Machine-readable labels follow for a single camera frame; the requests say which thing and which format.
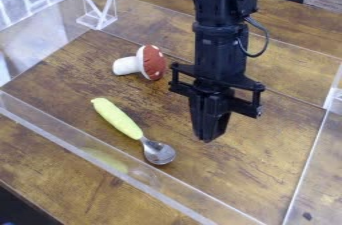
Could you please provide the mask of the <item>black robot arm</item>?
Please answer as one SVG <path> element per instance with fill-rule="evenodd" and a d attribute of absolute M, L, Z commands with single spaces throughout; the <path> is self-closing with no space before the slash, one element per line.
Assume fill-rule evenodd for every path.
<path fill-rule="evenodd" d="M 250 17 L 258 0 L 194 0 L 195 62 L 172 63 L 170 90 L 189 98 L 193 130 L 213 141 L 226 132 L 230 116 L 258 117 L 266 86 L 246 75 Z"/>

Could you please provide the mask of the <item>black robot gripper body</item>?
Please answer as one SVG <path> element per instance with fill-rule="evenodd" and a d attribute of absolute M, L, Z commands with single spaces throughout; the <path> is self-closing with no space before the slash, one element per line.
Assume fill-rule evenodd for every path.
<path fill-rule="evenodd" d="M 195 61 L 193 65 L 174 63 L 170 90 L 190 97 L 235 91 L 230 110 L 249 117 L 262 114 L 261 93 L 265 85 L 246 77 L 249 26 L 203 26 L 193 24 Z"/>

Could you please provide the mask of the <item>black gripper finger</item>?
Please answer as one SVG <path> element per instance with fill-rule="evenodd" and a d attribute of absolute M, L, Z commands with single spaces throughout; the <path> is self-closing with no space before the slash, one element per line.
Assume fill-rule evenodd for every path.
<path fill-rule="evenodd" d="M 219 93 L 214 97 L 215 103 L 215 128 L 214 128 L 214 138 L 221 137 L 227 128 L 231 110 L 230 110 L 230 100 L 233 99 L 235 91 L 233 89 L 226 90 L 225 92 Z"/>
<path fill-rule="evenodd" d="M 195 93 L 190 97 L 190 113 L 195 136 L 209 143 L 215 133 L 215 99 L 211 95 Z"/>

